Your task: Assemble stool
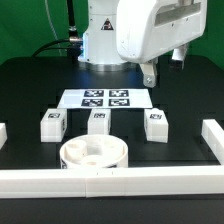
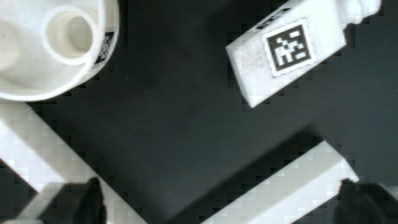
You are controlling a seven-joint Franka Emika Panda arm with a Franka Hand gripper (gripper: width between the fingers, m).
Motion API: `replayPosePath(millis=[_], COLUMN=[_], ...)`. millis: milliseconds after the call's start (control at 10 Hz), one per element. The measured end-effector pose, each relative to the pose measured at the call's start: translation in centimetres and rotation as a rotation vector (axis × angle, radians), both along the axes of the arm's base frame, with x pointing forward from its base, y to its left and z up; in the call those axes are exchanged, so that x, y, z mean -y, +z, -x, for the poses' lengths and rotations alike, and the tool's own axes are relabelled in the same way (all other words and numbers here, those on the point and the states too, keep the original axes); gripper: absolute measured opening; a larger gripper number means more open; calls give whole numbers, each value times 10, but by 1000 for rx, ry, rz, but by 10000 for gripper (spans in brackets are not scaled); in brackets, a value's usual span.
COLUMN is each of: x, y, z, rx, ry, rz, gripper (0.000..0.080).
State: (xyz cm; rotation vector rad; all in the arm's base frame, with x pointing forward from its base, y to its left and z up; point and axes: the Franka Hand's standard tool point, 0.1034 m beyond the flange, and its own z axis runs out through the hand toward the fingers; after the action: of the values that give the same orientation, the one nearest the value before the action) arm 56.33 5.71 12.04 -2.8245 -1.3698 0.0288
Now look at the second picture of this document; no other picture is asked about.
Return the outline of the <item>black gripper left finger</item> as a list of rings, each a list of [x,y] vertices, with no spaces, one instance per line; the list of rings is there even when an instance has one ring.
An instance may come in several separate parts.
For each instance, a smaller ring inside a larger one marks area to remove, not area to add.
[[[43,224],[107,224],[107,206],[100,179],[68,183],[40,213]]]

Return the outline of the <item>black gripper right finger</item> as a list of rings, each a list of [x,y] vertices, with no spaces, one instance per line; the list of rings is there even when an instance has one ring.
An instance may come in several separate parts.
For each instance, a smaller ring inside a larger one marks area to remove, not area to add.
[[[398,185],[342,183],[335,224],[398,224]]]

